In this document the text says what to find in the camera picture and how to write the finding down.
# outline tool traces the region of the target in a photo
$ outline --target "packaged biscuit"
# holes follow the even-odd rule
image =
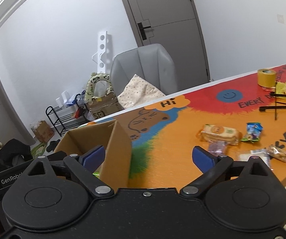
[[[200,132],[200,136],[204,141],[225,141],[227,144],[237,145],[239,132],[235,128],[205,124]]]
[[[286,150],[276,147],[274,145],[270,145],[269,147],[267,147],[267,153],[270,156],[286,163]]]

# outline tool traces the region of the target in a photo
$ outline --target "cardboard box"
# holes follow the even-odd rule
[[[127,188],[132,144],[117,120],[79,127],[68,131],[54,152],[64,151],[67,155],[83,155],[97,145],[106,151],[99,178],[117,191]]]
[[[40,121],[36,127],[31,129],[35,134],[36,138],[41,143],[47,143],[54,136],[54,131],[44,120]]]
[[[87,107],[95,120],[123,110],[117,97],[111,92],[87,103]]]

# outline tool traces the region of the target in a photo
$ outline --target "gray armchair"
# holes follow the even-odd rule
[[[117,55],[111,69],[116,96],[137,74],[165,95],[178,92],[174,62],[161,44],[138,47]]]

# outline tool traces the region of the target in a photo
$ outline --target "smiley face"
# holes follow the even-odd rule
[[[236,102],[241,100],[242,98],[242,93],[238,90],[233,89],[223,90],[216,95],[216,99],[225,103]]]
[[[236,97],[236,93],[234,93],[234,92],[227,92],[227,93],[224,94],[223,97],[224,97],[225,99],[233,99],[233,98]]]

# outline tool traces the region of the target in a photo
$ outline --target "open cardboard box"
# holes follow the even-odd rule
[[[97,145],[106,151],[99,178],[117,191],[127,188],[132,145],[117,120],[79,127],[68,131],[54,152],[64,151],[67,155],[83,155]]]

